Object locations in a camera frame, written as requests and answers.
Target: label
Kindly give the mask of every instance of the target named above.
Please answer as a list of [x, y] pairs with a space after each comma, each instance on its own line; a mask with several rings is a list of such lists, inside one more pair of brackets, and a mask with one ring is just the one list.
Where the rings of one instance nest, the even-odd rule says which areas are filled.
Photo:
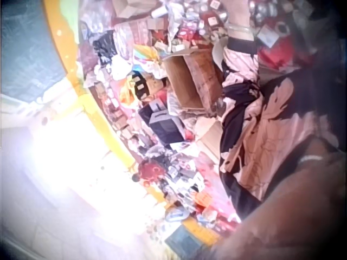
[[258, 33], [258, 39], [269, 48], [274, 46], [279, 37], [280, 36], [267, 25], [264, 25]]
[[213, 9], [218, 9], [221, 6], [221, 2], [216, 1], [216, 0], [212, 0], [211, 5], [210, 5]]
[[210, 26], [216, 26], [218, 25], [218, 20], [216, 17], [210, 17], [208, 18], [208, 23]]

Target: tiled floor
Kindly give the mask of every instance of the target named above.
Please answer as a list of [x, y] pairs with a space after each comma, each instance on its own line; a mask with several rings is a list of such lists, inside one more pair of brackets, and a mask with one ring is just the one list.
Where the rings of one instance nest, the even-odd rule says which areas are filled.
[[18, 152], [24, 151], [25, 134], [7, 132], [5, 136], [6, 140], [2, 133], [1, 224], [20, 244], [48, 260], [148, 258], [143, 239], [135, 235], [126, 245], [121, 239], [114, 245], [97, 237], [98, 213], [73, 191], [56, 193], [57, 207], [50, 204], [22, 171], [28, 158]]

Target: brown surface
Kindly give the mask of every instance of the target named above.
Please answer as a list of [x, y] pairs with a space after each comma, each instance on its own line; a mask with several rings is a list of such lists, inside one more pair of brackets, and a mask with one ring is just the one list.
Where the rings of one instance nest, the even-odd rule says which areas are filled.
[[166, 72], [177, 99], [183, 108], [203, 108], [189, 68], [183, 56], [164, 61]]
[[222, 85], [216, 75], [211, 51], [199, 51], [184, 57], [206, 111], [222, 95]]

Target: orange item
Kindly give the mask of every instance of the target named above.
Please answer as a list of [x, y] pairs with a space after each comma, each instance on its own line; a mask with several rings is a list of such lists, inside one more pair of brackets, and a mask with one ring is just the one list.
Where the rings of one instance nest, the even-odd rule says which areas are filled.
[[204, 207], [208, 207], [212, 203], [212, 196], [206, 191], [198, 192], [195, 195], [194, 201]]

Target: cloth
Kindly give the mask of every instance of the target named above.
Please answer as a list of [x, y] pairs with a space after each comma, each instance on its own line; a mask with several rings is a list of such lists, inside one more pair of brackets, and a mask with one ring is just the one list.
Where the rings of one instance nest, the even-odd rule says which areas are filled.
[[228, 39], [220, 177], [241, 219], [286, 177], [280, 167], [310, 136], [345, 150], [345, 88], [334, 71], [301, 69], [260, 88], [258, 67], [255, 42]]

